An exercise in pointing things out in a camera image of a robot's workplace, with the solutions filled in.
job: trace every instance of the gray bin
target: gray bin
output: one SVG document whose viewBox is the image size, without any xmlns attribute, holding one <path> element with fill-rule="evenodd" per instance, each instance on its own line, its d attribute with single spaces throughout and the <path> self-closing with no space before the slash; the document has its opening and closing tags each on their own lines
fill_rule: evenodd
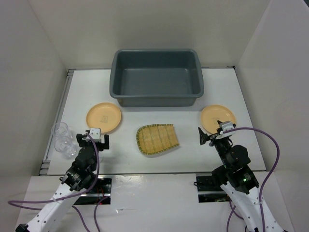
<svg viewBox="0 0 309 232">
<path fill-rule="evenodd" d="M 190 106 L 203 94 L 194 50 L 119 50 L 114 56 L 110 95 L 123 107 Z"/>
</svg>

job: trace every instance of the bamboo mat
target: bamboo mat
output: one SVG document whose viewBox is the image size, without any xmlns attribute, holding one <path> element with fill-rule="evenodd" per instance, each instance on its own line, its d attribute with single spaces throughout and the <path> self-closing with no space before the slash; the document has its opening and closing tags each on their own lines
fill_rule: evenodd
<svg viewBox="0 0 309 232">
<path fill-rule="evenodd" d="M 173 124 L 152 124 L 143 126 L 136 133 L 141 153 L 153 155 L 179 145 Z"/>
</svg>

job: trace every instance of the white table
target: white table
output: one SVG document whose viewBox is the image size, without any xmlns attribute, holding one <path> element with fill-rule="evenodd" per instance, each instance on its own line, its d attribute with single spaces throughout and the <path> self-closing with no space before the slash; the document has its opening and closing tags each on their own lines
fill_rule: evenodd
<svg viewBox="0 0 309 232">
<path fill-rule="evenodd" d="M 222 165 L 214 147 L 199 145 L 200 112 L 205 106 L 221 104 L 229 108 L 238 127 L 252 127 L 234 69 L 203 69 L 205 94 L 191 107 L 122 108 L 122 121 L 110 133 L 110 150 L 100 152 L 100 174 L 198 173 L 211 172 Z M 63 109 L 61 121 L 71 130 L 84 133 L 86 115 L 100 102 L 119 105 L 109 94 L 110 70 L 75 71 Z M 138 128 L 156 123 L 172 123 L 180 146 L 153 158 L 144 156 L 136 144 Z M 251 131 L 239 131 L 233 143 L 248 149 L 250 168 L 265 170 L 256 136 Z M 64 174 L 72 159 L 57 153 L 53 144 L 48 151 L 51 161 L 48 174 Z"/>
<path fill-rule="evenodd" d="M 254 173 L 261 183 L 267 172 Z M 112 177 L 111 204 L 101 205 L 97 219 L 104 232 L 225 232 L 231 209 L 228 202 L 198 203 L 195 174 L 148 174 Z M 25 200 L 49 199 L 59 185 L 57 176 L 31 178 Z M 294 232 L 275 175 L 265 185 L 263 196 L 276 221 Z M 94 205 L 78 205 L 89 230 L 97 231 Z M 21 209 L 17 225 L 27 223 L 37 211 Z M 245 224 L 233 216 L 230 232 L 244 231 Z M 61 221 L 57 232 L 84 232 L 74 209 Z"/>
</svg>

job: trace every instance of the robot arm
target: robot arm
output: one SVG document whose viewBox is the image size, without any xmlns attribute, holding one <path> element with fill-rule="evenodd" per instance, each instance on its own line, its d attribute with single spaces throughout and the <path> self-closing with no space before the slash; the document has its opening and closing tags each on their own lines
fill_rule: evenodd
<svg viewBox="0 0 309 232">
<path fill-rule="evenodd" d="M 216 134 L 207 135 L 201 128 L 199 130 L 200 144 L 210 141 L 214 146 L 223 163 L 222 166 L 212 171 L 212 177 L 216 186 L 220 186 L 233 201 L 248 230 L 251 232 L 262 232 L 262 215 L 260 204 L 263 206 L 266 231 L 284 232 L 274 219 L 269 207 L 262 197 L 259 202 L 259 183 L 252 170 L 248 167 L 251 160 L 247 149 L 240 145 L 233 146 L 230 136 L 236 125 L 231 122 L 218 121 L 219 128 Z"/>
<path fill-rule="evenodd" d="M 72 166 L 60 178 L 61 184 L 52 196 L 53 202 L 47 203 L 44 208 L 27 224 L 20 224 L 16 232 L 55 232 L 62 218 L 80 197 L 75 195 L 82 189 L 89 189 L 96 179 L 93 173 L 97 169 L 97 157 L 95 149 L 88 134 L 93 138 L 98 151 L 109 149 L 109 136 L 104 135 L 104 143 L 101 143 L 98 128 L 91 128 L 86 134 L 77 134 L 77 142 L 81 147 L 78 156 Z M 61 201 L 57 198 L 68 197 Z"/>
</svg>

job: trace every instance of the white enclosure wall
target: white enclosure wall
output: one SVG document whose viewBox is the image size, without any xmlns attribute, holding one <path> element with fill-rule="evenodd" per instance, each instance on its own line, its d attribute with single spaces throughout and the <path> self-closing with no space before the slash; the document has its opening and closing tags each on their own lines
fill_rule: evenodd
<svg viewBox="0 0 309 232">
<path fill-rule="evenodd" d="M 236 65 L 269 0 L 29 0 L 67 68 L 110 68 L 121 48 L 193 48 Z"/>
<path fill-rule="evenodd" d="M 14 231 L 37 175 L 65 82 L 66 70 L 26 0 L 0 1 L 1 231 Z"/>
<path fill-rule="evenodd" d="M 252 123 L 278 141 L 276 176 L 295 231 L 309 228 L 309 7 L 272 0 L 236 68 Z M 258 136 L 266 167 L 275 147 Z"/>
</svg>

